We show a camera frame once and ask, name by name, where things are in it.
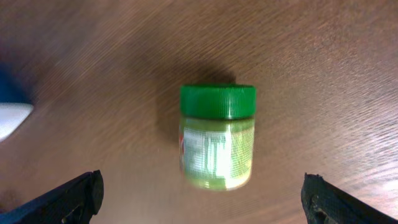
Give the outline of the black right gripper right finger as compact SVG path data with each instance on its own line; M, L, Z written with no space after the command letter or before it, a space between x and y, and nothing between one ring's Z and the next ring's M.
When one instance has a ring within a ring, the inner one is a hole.
M395 218L331 185L320 175L304 175L301 202L308 224L397 224Z

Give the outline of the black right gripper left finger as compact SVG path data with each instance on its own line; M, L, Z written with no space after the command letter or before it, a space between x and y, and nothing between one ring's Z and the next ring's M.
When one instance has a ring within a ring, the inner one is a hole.
M10 212L1 223L89 223L104 198L103 176L99 170L86 172Z

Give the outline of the white tube with gold cap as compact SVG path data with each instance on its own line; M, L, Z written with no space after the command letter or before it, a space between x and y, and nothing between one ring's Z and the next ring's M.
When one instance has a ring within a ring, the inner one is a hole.
M1 141L8 138L31 114L34 106L27 103L1 103Z

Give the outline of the green lid glass jar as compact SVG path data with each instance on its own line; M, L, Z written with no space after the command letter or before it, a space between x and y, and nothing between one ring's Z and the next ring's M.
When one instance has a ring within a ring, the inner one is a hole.
M251 176L256 88L191 84L180 88L180 165L194 186L233 190Z

